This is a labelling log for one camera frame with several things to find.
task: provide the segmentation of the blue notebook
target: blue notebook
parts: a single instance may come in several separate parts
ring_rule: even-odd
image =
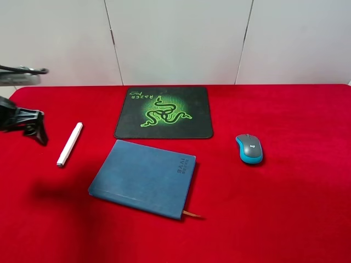
[[[194,167],[195,156],[117,140],[89,193],[180,219]]]

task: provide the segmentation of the blue and gray mouse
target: blue and gray mouse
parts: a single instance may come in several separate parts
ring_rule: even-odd
[[[256,136],[241,134],[235,138],[240,148],[240,158],[249,164],[260,163],[263,159],[261,143]]]

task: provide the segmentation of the mouse pad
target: mouse pad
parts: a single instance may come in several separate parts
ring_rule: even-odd
[[[213,135],[205,87],[133,87],[118,120],[118,139],[190,139]]]

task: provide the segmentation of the red tablecloth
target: red tablecloth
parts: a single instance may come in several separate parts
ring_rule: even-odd
[[[351,87],[208,86],[214,137],[132,140],[196,155],[182,221],[95,199],[127,87],[23,88],[47,147],[0,133],[0,262],[351,262]],[[56,161],[77,122],[81,137]],[[242,163],[235,137],[260,138]]]

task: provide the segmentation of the green snake logo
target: green snake logo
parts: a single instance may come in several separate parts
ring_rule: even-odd
[[[161,96],[158,96],[154,105],[157,107],[157,110],[150,110],[145,113],[147,121],[141,124],[141,127],[155,126],[160,121],[164,121],[167,124],[176,123],[180,118],[192,119],[192,116],[186,114],[184,111],[175,113],[177,109],[176,104],[163,104]]]

